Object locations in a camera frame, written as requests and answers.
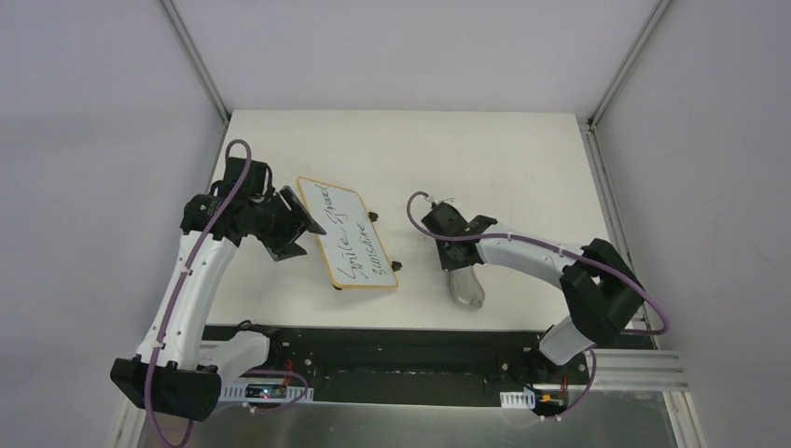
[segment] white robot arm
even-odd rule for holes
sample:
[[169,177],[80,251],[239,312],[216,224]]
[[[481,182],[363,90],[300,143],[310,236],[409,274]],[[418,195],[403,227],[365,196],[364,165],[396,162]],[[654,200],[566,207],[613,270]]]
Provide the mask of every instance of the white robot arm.
[[[634,288],[612,274],[616,271],[637,283],[615,248],[604,240],[562,245],[513,231],[491,217],[477,216],[467,222],[448,203],[433,203],[422,223],[437,238],[441,267],[451,273],[453,294],[463,304],[473,308],[483,304],[483,288],[472,270],[483,263],[540,278],[563,292],[570,315],[531,348],[528,363],[534,371],[557,370],[585,349],[613,342],[643,304]],[[579,258],[595,260],[608,272],[580,263]]]
[[[249,151],[238,140],[229,149],[235,143]],[[137,407],[143,409],[148,401],[154,411],[196,421],[211,415],[222,387],[263,364],[270,351],[269,334],[242,330],[206,355],[200,353],[217,285],[242,238],[255,235],[272,259],[281,261],[306,254],[295,243],[305,231],[325,233],[291,188],[275,191],[266,163],[227,158],[223,180],[212,192],[216,194],[199,194],[185,206],[184,235],[154,323],[134,357],[116,359],[110,372],[113,383]],[[187,254],[195,247],[187,265]],[[169,307],[173,309],[167,319]],[[160,326],[165,325],[161,335]],[[153,376],[146,383],[153,359]]]

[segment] whiteboard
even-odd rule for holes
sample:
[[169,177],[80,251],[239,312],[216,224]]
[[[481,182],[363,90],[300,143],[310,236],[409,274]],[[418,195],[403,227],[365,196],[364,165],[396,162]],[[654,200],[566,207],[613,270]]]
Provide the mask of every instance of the whiteboard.
[[360,195],[307,177],[298,178],[297,185],[311,216],[326,231],[316,236],[332,285],[397,287],[396,274]]

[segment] table surface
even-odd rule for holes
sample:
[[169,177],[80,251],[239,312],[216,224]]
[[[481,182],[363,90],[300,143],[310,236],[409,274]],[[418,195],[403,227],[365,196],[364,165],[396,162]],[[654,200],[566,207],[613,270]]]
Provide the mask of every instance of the table surface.
[[[224,145],[234,138],[270,164],[277,188],[295,187],[303,175],[358,191],[380,216],[375,227],[389,259],[403,268],[397,289],[337,291],[313,235],[298,240],[307,256],[280,263],[246,238],[219,284],[211,324],[544,330],[568,314],[558,289],[499,266],[476,267],[483,308],[453,303],[434,242],[405,214],[418,189],[455,198],[467,219],[486,215],[566,243],[607,237],[571,114],[237,110]],[[220,157],[214,179],[224,166]],[[427,211],[415,202],[417,218]]]

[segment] white wall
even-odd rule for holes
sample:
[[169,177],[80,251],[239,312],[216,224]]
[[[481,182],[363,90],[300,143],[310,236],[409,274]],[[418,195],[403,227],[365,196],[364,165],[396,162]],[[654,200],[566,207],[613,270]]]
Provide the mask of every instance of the white wall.
[[656,0],[180,0],[228,106],[592,114]]
[[156,2],[0,5],[0,434],[102,446],[221,128]]
[[791,3],[679,1],[600,145],[713,447],[787,446]]

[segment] purple cable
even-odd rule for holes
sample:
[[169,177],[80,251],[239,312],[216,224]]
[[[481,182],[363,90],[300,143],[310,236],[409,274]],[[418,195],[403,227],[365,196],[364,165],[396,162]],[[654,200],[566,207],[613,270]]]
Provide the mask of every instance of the purple cable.
[[308,395],[308,380],[305,379],[304,376],[296,373],[295,371],[247,371],[249,374],[254,375],[278,375],[278,376],[293,376],[302,382],[302,385],[305,387],[302,389],[302,392],[297,395],[295,399],[291,401],[287,401],[276,408],[266,408],[266,409],[258,409],[254,408],[256,413],[278,413],[280,411],[285,411],[286,409],[290,408],[297,404],[298,401],[304,399]]
[[551,250],[552,252],[560,254],[560,255],[562,255],[564,257],[568,257],[570,259],[575,259],[577,261],[581,261],[581,262],[583,262],[585,264],[588,264],[589,266],[593,266],[594,268],[596,268],[596,269],[598,269],[600,271],[603,271],[605,273],[609,273],[609,274],[615,276],[622,283],[626,284],[626,286],[628,286],[631,289],[633,289],[634,292],[639,294],[640,297],[643,298],[644,301],[646,301],[649,305],[651,305],[651,308],[654,309],[654,311],[659,316],[659,319],[662,321],[662,328],[661,329],[655,329],[655,330],[653,330],[653,329],[624,329],[622,331],[622,333],[624,333],[624,334],[641,334],[641,335],[653,336],[653,335],[658,335],[658,334],[665,334],[670,329],[670,321],[668,320],[668,317],[664,313],[664,311],[662,311],[662,309],[659,306],[659,304],[657,303],[657,301],[655,301],[654,298],[652,298],[650,295],[648,295],[648,293],[645,291],[645,289],[640,287],[640,285],[637,285],[637,283],[635,283],[632,279],[630,279],[629,276],[626,275],[625,273],[622,273],[621,271],[619,271],[617,269],[613,269],[613,268],[607,266],[606,264],[600,263],[599,261],[596,261],[595,259],[589,259],[588,257],[575,254],[574,252],[570,252],[568,250],[565,250],[565,249],[563,249],[561,247],[558,247],[558,246],[556,246],[556,245],[554,245],[552,243],[547,243],[546,241],[541,241],[541,240],[538,240],[538,239],[535,239],[535,238],[531,238],[529,236],[518,235],[518,234],[507,234],[507,233],[485,233],[485,234],[482,234],[482,235],[469,235],[469,236],[442,236],[442,235],[437,235],[436,233],[432,233],[431,231],[425,229],[423,226],[418,224],[417,221],[415,221],[415,218],[412,217],[412,201],[414,201],[415,198],[418,197],[418,196],[424,196],[425,198],[428,198],[428,193],[426,193],[425,191],[415,191],[414,193],[412,193],[411,196],[409,196],[409,200],[407,201],[407,217],[409,218],[409,222],[411,222],[412,225],[415,226],[415,229],[420,231],[422,234],[430,236],[430,237],[432,237],[432,238],[434,238],[436,240],[439,240],[439,241],[473,241],[473,240],[482,240],[484,238],[502,238],[502,239],[507,239],[507,240],[522,241],[523,243],[527,243],[527,244],[530,244],[530,245],[537,245],[538,247],[544,248],[546,250]]
[[579,394],[579,398],[576,399],[573,403],[571,403],[571,406],[566,408],[566,410],[561,413],[561,416],[563,417],[568,415],[569,411],[574,409],[576,405],[579,404],[579,402],[582,401],[582,399],[588,395],[588,391],[590,391],[590,388],[593,387],[593,378],[595,378],[596,376],[596,352],[593,351],[593,348],[589,348],[588,353],[590,353],[590,373],[589,373],[590,377],[588,378],[588,384],[585,385],[585,389],[583,389],[582,393]]
[[[187,257],[187,261],[184,263],[185,271],[189,271],[192,267],[192,262],[195,260],[195,257],[198,256],[198,251],[201,249],[203,245],[203,241],[206,239],[206,236],[212,230],[212,227],[215,225],[217,220],[223,214],[226,208],[228,208],[228,204],[233,200],[233,197],[236,196],[236,193],[242,187],[242,182],[247,177],[247,172],[250,171],[250,165],[253,162],[253,151],[250,149],[250,145],[247,144],[242,139],[234,139],[228,143],[228,146],[225,148],[225,158],[226,160],[229,157],[230,149],[236,144],[240,144],[244,147],[244,150],[247,152],[246,160],[244,161],[244,168],[242,169],[242,173],[239,175],[239,180],[236,181],[236,184],[233,185],[233,188],[230,189],[228,197],[223,200],[220,206],[217,208],[215,213],[212,215],[209,222],[206,224],[206,227],[203,228],[201,232],[201,236],[198,237],[198,241],[192,247],[192,250],[189,252],[189,256]],[[182,272],[178,276],[178,280],[175,283],[175,287],[173,288],[173,293],[171,294],[171,298],[168,300],[168,306],[165,308],[165,315],[162,317],[162,322],[160,323],[160,330],[157,333],[156,341],[158,343],[162,343],[165,338],[165,332],[168,328],[168,323],[171,321],[171,315],[173,314],[173,309],[175,308],[176,300],[178,299],[178,295],[181,292],[181,288],[184,286],[184,282],[187,280],[187,273]],[[154,415],[154,407],[151,404],[151,386],[154,380],[154,370],[157,366],[157,361],[160,359],[160,348],[155,347],[154,350],[151,352],[151,359],[148,361],[148,369],[146,370],[146,382],[143,387],[143,403],[146,407],[146,420],[148,425],[154,432],[154,435],[157,436],[157,439],[160,441],[162,446],[171,446],[173,448],[182,448],[187,445],[187,441],[189,440],[189,436],[192,434],[192,426],[193,421],[190,420],[187,423],[187,431],[184,433],[184,439],[182,439],[177,445],[171,444],[167,439],[165,439],[165,435],[162,434],[162,430],[160,429],[160,425],[157,423],[157,417]]]

